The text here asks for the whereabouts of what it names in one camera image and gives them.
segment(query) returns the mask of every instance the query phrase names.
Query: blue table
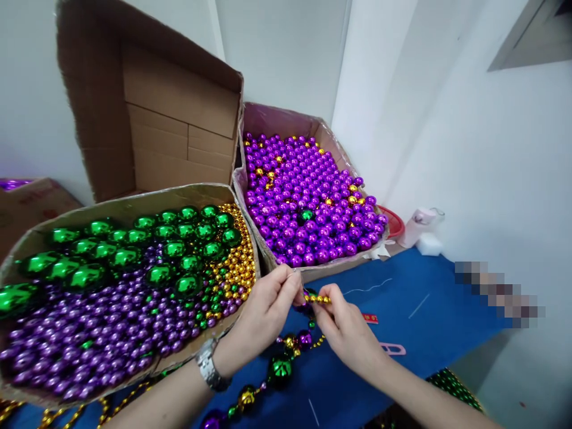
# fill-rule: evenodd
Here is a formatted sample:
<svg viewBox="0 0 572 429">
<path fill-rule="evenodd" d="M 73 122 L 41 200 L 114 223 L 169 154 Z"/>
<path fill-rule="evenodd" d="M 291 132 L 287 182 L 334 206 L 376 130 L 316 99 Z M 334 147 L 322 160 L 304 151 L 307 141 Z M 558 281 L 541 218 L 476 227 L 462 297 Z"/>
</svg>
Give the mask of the blue table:
<svg viewBox="0 0 572 429">
<path fill-rule="evenodd" d="M 306 287 L 319 290 L 331 282 L 337 283 L 343 293 L 364 290 L 349 292 L 346 299 L 363 313 L 378 316 L 379 325 L 370 325 L 375 335 L 385 343 L 402 344 L 407 355 L 395 359 L 422 378 L 511 326 L 511 321 L 497 316 L 495 308 L 471 295 L 470 286 L 455 284 L 452 262 L 441 256 L 423 257 L 416 249 Z M 306 327 L 307 318 L 292 311 L 282 334 L 297 333 Z M 321 335 L 318 329 L 314 332 Z M 236 403 L 244 385 L 258 386 L 264 380 L 267 365 L 265 355 L 248 364 L 234 377 L 231 388 L 211 401 L 207 411 L 226 410 Z M 118 392 L 115 402 L 128 392 Z M 391 399 L 347 369 L 327 343 L 296 359 L 293 379 L 285 391 L 269 392 L 259 398 L 253 413 L 233 427 L 311 428 L 318 427 L 317 419 L 321 428 L 357 428 L 391 405 Z M 100 412 L 99 404 L 90 405 L 75 427 L 94 428 Z M 35 428 L 41 413 L 27 405 L 10 419 L 10 427 Z"/>
</svg>

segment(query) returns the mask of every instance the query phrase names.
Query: white foam block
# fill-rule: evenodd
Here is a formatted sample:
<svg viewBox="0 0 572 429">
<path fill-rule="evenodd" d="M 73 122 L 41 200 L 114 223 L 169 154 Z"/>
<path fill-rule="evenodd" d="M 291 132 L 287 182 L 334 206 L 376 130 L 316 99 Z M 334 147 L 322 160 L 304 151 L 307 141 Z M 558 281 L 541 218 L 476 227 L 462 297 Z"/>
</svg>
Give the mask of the white foam block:
<svg viewBox="0 0 572 429">
<path fill-rule="evenodd" d="M 443 251 L 443 243 L 432 232 L 424 232 L 415 244 L 423 256 L 439 256 Z"/>
</svg>

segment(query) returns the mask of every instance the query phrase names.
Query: red bowl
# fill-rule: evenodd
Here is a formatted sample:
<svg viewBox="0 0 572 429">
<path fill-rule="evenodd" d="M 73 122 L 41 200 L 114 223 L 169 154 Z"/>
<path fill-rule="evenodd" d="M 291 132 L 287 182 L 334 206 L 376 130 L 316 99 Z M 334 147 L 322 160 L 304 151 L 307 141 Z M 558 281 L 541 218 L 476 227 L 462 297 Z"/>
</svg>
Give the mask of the red bowl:
<svg viewBox="0 0 572 429">
<path fill-rule="evenodd" d="M 386 215 L 389 219 L 389 236 L 388 238 L 399 237 L 405 232 L 405 224 L 401 220 L 401 217 L 393 213 L 391 210 L 386 209 L 383 206 L 378 206 L 382 214 Z"/>
</svg>

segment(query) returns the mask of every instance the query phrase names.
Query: metal watch band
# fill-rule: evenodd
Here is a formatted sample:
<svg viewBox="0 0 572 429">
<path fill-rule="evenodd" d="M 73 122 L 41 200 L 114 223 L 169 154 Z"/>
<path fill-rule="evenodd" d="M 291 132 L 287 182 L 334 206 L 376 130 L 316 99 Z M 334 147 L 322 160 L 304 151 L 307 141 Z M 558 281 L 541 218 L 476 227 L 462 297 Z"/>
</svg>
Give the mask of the metal watch band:
<svg viewBox="0 0 572 429">
<path fill-rule="evenodd" d="M 232 382 L 232 378 L 222 378 L 213 363 L 213 352 L 217 341 L 210 338 L 204 342 L 197 355 L 197 365 L 207 385 L 215 392 L 225 391 Z"/>
</svg>

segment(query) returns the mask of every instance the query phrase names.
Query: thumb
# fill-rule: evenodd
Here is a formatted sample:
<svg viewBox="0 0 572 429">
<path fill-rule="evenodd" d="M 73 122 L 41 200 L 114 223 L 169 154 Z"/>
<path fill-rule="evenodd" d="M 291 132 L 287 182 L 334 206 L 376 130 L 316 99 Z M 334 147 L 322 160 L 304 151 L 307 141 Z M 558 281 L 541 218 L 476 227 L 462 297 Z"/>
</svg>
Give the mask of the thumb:
<svg viewBox="0 0 572 429">
<path fill-rule="evenodd" d="M 326 339 L 330 343 L 336 343 L 341 338 L 341 332 L 336 326 L 335 322 L 330 317 L 329 313 L 323 309 L 318 304 L 312 304 L 312 309 L 314 310 L 314 314 L 316 315 L 316 322 L 318 326 L 322 330 L 323 334 L 326 336 Z"/>
</svg>

